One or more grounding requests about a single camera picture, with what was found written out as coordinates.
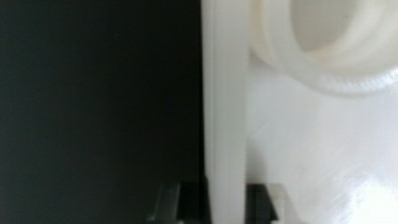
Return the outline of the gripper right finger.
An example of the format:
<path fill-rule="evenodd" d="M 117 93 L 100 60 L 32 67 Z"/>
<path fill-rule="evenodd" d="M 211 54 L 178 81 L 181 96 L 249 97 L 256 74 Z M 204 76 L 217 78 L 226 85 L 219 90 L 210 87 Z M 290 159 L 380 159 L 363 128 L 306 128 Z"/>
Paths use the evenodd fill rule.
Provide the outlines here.
<path fill-rule="evenodd" d="M 284 192 L 277 184 L 247 185 L 245 224 L 284 224 Z"/>

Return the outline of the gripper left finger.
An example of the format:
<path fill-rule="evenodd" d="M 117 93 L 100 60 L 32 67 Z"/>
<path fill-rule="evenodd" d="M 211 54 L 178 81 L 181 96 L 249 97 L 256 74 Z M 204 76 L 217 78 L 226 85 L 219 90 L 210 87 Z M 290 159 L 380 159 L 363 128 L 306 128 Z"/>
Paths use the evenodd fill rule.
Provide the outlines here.
<path fill-rule="evenodd" d="M 199 224 L 199 188 L 192 182 L 160 186 L 148 224 Z"/>

